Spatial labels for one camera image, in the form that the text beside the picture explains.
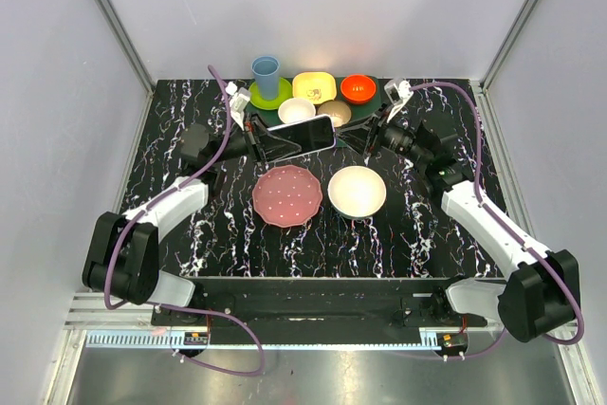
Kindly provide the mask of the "phone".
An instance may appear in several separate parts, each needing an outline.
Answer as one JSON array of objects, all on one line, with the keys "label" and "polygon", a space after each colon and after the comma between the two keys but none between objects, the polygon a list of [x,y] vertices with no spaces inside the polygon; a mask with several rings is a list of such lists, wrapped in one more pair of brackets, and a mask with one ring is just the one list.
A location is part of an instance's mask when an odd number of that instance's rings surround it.
[{"label": "phone", "polygon": [[335,127],[326,115],[278,125],[267,132],[288,133],[291,138],[303,146],[303,152],[299,156],[332,149],[337,144]]}]

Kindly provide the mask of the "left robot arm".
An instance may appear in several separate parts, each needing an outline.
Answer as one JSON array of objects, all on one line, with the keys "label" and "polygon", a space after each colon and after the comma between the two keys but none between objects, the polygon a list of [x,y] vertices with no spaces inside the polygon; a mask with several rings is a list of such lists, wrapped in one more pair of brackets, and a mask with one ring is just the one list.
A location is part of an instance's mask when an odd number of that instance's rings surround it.
[{"label": "left robot arm", "polygon": [[139,207],[123,213],[105,212],[98,218],[83,268],[83,284],[102,292],[110,310],[125,304],[167,304],[183,324],[198,323],[205,303],[194,296],[193,282],[161,271],[161,241],[204,209],[220,188],[216,163],[241,156],[275,162],[307,154],[314,149],[312,123],[299,120],[268,126],[253,114],[242,125],[229,123],[221,138],[205,125],[189,126],[179,145],[183,175]]}]

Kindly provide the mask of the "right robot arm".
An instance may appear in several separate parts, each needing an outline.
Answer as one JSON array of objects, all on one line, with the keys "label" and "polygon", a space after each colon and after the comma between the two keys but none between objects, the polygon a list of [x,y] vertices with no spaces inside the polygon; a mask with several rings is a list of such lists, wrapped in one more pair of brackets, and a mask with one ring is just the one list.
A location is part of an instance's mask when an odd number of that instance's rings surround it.
[{"label": "right robot arm", "polygon": [[403,128],[380,110],[338,128],[337,137],[362,156],[386,150],[409,159],[434,205],[463,227],[501,271],[501,283],[452,279],[431,301],[436,322],[448,326],[475,315],[499,322],[521,342],[576,322],[578,332],[569,343],[581,339],[578,261],[568,250],[553,251],[534,239],[485,196],[472,172],[455,158],[453,129],[430,121]]}]

